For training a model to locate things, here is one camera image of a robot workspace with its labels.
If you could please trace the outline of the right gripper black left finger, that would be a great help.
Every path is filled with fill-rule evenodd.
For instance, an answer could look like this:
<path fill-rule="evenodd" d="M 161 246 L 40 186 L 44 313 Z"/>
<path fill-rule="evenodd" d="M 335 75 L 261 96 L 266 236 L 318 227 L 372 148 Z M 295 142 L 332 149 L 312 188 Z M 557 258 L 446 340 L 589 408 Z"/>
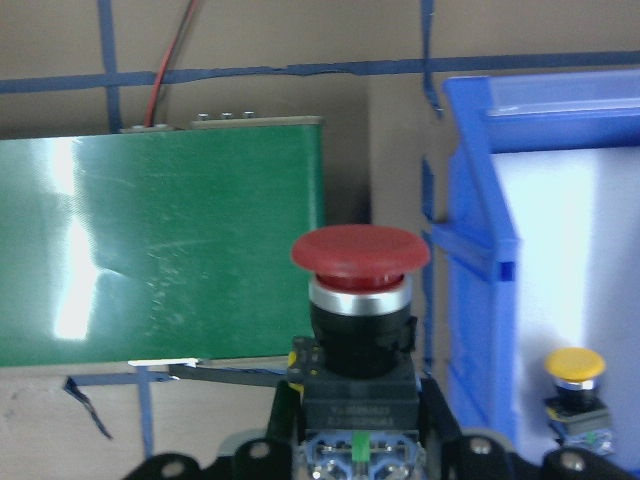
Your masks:
<path fill-rule="evenodd" d="M 269 447 L 296 447 L 304 438 L 301 394 L 288 382 L 279 382 L 269 414 L 264 440 Z"/>

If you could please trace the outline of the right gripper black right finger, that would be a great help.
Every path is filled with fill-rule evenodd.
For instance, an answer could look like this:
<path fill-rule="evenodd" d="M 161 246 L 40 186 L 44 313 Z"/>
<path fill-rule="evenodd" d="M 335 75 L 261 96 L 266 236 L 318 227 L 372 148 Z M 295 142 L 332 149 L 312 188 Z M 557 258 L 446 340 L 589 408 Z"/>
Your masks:
<path fill-rule="evenodd" d="M 420 380 L 419 433 L 424 447 L 455 443 L 462 436 L 461 428 L 432 377 Z"/>

